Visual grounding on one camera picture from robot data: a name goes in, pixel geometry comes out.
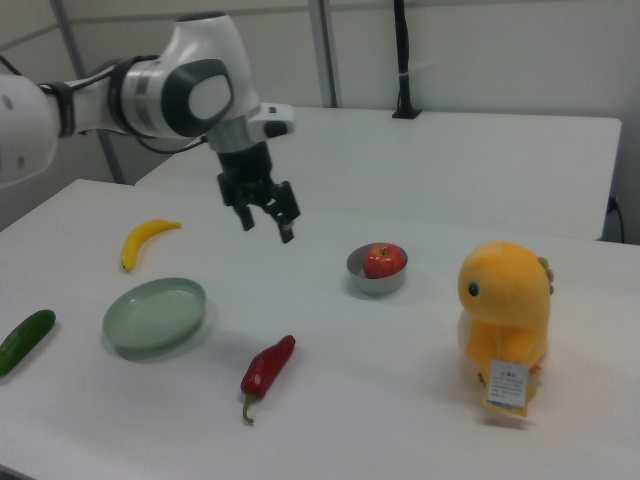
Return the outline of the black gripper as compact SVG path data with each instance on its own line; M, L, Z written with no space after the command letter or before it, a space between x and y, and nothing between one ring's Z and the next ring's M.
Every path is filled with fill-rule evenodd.
M217 154L222 172L218 184L226 206L233 209L244 231L255 226L249 204L265 207L276 222L283 244L294 239L293 225L300 210L288 181L275 184L272 160L266 142L248 149Z

